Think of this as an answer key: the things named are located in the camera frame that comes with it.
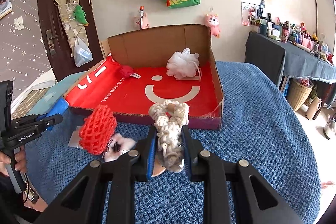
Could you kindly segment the person's left hand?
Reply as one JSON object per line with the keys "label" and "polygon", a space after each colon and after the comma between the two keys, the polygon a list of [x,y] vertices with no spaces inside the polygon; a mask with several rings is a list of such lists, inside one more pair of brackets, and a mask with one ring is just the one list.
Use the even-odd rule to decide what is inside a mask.
{"label": "person's left hand", "polygon": [[[21,146],[18,151],[15,153],[15,170],[21,172],[22,174],[27,173],[27,159],[26,159],[26,151],[25,146]],[[7,170],[7,165],[11,164],[11,159],[9,156],[5,155],[3,152],[1,152],[1,175],[8,177],[9,173]],[[36,203],[32,203],[29,199],[24,203],[25,207],[28,207],[30,209],[34,209],[36,211],[43,212],[46,207],[48,206],[47,203],[39,197]]]}

